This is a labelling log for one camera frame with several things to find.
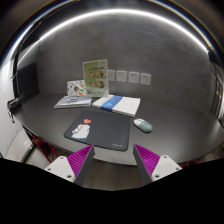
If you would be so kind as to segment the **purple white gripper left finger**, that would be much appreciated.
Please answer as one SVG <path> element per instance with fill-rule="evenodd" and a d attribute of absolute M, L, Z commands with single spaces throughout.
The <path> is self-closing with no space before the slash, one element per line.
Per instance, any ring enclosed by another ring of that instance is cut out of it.
<path fill-rule="evenodd" d="M 59 156 L 45 171 L 82 186 L 94 155 L 94 146 L 89 145 L 68 157 Z"/>

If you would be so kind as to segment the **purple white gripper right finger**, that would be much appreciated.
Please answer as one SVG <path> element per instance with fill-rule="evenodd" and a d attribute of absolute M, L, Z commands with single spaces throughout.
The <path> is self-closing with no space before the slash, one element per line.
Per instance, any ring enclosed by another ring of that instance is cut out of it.
<path fill-rule="evenodd" d="M 144 185 L 181 170 L 181 167 L 168 155 L 159 156 L 137 144 L 133 145 L 133 155 Z"/>

